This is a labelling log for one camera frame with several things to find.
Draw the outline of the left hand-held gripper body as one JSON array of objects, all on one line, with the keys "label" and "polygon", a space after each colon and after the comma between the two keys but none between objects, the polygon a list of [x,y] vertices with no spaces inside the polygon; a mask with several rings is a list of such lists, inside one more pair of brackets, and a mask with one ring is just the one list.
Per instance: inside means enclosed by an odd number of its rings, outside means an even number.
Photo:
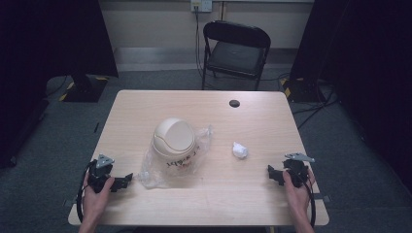
[{"label": "left hand-held gripper body", "polygon": [[113,158],[100,153],[96,159],[88,164],[87,184],[95,193],[100,193],[106,181],[110,178],[114,162]]}]

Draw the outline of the clear plastic bag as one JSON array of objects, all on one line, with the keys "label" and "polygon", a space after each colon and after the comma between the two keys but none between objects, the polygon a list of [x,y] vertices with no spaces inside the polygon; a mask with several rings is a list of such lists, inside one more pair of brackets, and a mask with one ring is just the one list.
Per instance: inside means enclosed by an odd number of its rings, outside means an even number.
[{"label": "clear plastic bag", "polygon": [[147,189],[188,187],[210,151],[213,127],[194,130],[194,147],[187,155],[164,156],[152,139],[136,179]]}]

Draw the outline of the person's right hand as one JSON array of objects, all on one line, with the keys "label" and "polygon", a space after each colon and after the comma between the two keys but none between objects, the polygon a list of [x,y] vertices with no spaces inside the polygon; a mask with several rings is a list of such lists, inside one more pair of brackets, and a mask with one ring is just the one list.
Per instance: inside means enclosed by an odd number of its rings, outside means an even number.
[{"label": "person's right hand", "polygon": [[303,222],[310,224],[310,220],[307,215],[310,197],[306,187],[295,187],[292,184],[291,176],[287,171],[283,172],[283,179],[285,181],[284,188],[286,191],[287,202],[293,225]]}]

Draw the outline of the black folding chair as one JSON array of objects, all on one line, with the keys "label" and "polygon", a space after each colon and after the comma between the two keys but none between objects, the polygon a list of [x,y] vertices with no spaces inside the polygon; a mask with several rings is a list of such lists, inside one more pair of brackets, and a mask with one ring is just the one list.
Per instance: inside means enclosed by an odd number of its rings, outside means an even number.
[{"label": "black folding chair", "polygon": [[202,89],[207,71],[255,80],[258,89],[271,46],[265,31],[256,26],[215,20],[204,25],[203,36]]}]

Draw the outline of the dark curtain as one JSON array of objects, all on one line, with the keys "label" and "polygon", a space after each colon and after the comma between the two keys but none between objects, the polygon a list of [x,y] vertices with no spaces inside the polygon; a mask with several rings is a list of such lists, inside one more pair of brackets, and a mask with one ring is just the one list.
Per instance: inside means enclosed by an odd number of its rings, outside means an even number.
[{"label": "dark curtain", "polygon": [[50,79],[117,74],[99,0],[0,0],[0,168],[16,164]]},{"label": "dark curtain", "polygon": [[412,0],[314,0],[291,78],[332,82],[412,192]]}]

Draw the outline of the white wall socket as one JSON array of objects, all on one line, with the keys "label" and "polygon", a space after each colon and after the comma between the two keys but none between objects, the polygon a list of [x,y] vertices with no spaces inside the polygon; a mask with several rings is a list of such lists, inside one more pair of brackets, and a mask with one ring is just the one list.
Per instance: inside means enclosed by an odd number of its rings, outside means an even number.
[{"label": "white wall socket", "polygon": [[198,13],[211,13],[213,11],[213,1],[190,0],[190,10]]}]

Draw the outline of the person's left hand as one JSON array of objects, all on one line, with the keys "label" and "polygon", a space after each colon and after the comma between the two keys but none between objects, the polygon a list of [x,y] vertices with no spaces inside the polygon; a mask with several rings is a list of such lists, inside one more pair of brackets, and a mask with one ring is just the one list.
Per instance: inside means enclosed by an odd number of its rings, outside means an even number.
[{"label": "person's left hand", "polygon": [[103,187],[100,193],[95,193],[92,190],[92,188],[87,184],[87,179],[88,177],[85,177],[84,180],[85,197],[83,202],[83,222],[93,221],[98,223],[99,219],[102,217],[106,209],[109,200],[110,188],[114,183],[115,179],[113,177],[110,177],[106,181],[105,186]]}]

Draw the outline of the white paper ball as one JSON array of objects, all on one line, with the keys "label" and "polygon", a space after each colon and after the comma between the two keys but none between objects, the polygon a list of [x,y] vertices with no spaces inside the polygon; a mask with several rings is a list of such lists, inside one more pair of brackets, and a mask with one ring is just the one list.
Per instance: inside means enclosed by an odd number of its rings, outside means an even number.
[{"label": "white paper ball", "polygon": [[237,142],[233,143],[232,153],[235,157],[237,157],[239,159],[244,159],[249,154],[248,149],[246,147],[244,147],[243,145],[237,143]]}]

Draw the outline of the black stand base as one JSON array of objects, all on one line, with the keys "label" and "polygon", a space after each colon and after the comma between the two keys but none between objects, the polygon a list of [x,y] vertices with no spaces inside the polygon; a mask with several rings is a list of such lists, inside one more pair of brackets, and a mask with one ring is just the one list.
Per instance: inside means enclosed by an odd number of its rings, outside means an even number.
[{"label": "black stand base", "polygon": [[97,103],[108,82],[107,78],[78,74],[72,77],[66,91],[59,98],[62,102]]},{"label": "black stand base", "polygon": [[324,95],[316,83],[308,83],[303,79],[280,81],[287,99],[293,103],[324,103]]}]

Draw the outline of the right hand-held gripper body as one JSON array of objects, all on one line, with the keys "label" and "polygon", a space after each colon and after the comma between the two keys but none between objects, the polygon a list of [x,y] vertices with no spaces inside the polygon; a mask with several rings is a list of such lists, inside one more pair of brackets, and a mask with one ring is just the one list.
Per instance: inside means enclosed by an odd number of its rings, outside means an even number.
[{"label": "right hand-held gripper body", "polygon": [[284,167],[291,176],[292,184],[301,187],[308,180],[308,166],[305,162],[313,163],[315,159],[301,152],[286,154],[285,158]]}]

